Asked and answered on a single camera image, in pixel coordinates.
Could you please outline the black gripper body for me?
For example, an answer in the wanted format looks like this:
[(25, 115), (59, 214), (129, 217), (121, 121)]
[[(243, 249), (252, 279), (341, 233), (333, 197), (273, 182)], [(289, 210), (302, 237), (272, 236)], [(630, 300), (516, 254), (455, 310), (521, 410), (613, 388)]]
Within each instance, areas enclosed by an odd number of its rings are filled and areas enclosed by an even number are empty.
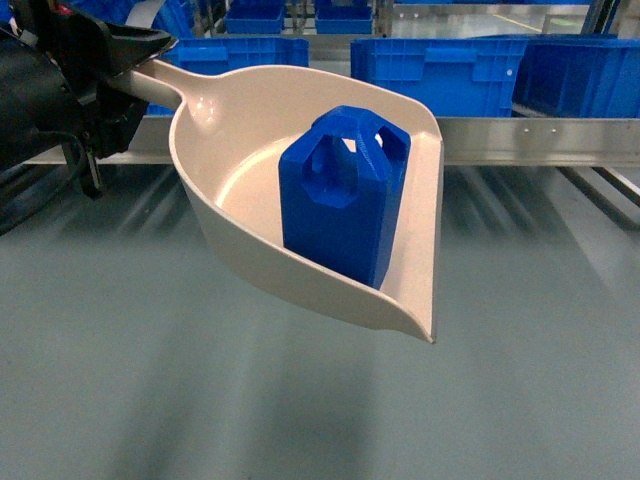
[(97, 198), (97, 160), (128, 149), (148, 106), (115, 83), (170, 50), (172, 36), (66, 1), (17, 1), (14, 21), (14, 162), (60, 146), (82, 191)]

